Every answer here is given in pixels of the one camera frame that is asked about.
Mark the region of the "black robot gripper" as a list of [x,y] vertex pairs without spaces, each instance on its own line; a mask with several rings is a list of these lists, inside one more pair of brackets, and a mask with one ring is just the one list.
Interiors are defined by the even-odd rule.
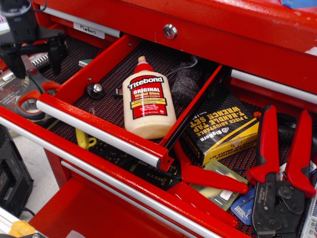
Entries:
[[0,58],[20,79],[26,76],[21,55],[48,52],[53,75],[58,75],[61,58],[67,54],[64,32],[40,26],[36,12],[29,0],[0,2],[0,14],[8,24],[8,29],[0,32]]

